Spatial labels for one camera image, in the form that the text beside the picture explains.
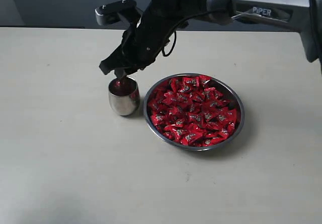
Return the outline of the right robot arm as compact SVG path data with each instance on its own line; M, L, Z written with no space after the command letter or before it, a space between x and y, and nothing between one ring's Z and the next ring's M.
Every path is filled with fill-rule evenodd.
M155 62L170 37L190 19L227 25L233 21L264 24L300 35L306 59L321 60L321 0L151 0L145 11L134 0L121 0L95 10L99 25L129 24L120 45L100 62L104 74L119 79Z

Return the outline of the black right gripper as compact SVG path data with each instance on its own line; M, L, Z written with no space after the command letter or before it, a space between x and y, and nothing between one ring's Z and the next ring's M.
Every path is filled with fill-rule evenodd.
M120 45L101 61L100 70L105 75L113 71L116 78L122 79L145 69L155 62L175 25L175 17L164 17L147 8L138 27L130 26L123 33Z

